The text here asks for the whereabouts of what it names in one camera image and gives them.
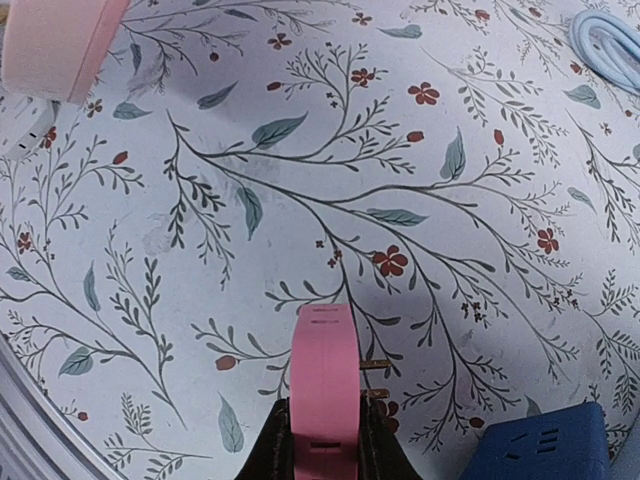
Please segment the dark blue cube socket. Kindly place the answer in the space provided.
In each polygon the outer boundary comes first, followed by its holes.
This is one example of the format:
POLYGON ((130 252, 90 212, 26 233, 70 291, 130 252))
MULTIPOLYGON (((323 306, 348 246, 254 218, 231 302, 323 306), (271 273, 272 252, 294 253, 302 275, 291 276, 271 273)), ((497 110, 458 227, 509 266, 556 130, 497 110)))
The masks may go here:
POLYGON ((462 479, 608 479, 602 407, 586 402, 489 426, 462 479))

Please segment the pink round power strip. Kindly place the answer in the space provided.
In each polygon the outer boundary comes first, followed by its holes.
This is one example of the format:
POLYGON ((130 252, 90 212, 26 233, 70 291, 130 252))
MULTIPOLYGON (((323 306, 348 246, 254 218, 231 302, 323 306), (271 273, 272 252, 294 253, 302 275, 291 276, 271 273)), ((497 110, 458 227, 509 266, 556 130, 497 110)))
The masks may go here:
POLYGON ((129 7, 124 0, 1 3, 1 85, 80 105, 129 7))

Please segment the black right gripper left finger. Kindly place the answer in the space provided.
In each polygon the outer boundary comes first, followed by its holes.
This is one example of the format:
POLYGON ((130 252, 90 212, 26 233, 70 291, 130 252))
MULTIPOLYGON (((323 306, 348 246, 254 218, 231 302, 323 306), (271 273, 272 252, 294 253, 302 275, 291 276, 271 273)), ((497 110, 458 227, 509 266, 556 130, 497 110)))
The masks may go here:
POLYGON ((289 399, 277 400, 252 447, 240 480, 293 480, 294 437, 289 399))

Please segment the white square plug adapter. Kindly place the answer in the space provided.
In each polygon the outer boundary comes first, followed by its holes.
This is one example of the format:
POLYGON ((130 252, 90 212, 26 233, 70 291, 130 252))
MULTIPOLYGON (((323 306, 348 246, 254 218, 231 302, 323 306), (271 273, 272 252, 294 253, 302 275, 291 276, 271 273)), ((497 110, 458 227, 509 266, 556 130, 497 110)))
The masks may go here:
POLYGON ((54 126, 59 103, 1 91, 1 157, 19 160, 33 154, 54 126))

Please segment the pink square plug adapter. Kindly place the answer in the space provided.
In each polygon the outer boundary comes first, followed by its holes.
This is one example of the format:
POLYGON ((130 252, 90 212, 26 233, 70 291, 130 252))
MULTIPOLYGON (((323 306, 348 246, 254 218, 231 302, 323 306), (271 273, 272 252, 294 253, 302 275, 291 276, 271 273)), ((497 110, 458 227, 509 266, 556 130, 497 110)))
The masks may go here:
POLYGON ((360 359, 348 305, 300 308, 291 349, 289 397, 296 479, 358 477, 360 371, 390 365, 388 360, 360 359))

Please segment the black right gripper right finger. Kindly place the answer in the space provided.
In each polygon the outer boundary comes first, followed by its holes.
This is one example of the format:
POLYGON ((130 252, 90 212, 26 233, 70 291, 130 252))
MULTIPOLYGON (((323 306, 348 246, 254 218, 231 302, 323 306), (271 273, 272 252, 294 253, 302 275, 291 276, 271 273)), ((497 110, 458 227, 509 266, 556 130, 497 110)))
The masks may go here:
POLYGON ((389 430, 377 400, 360 396, 358 440, 360 480, 421 480, 398 439, 389 430))

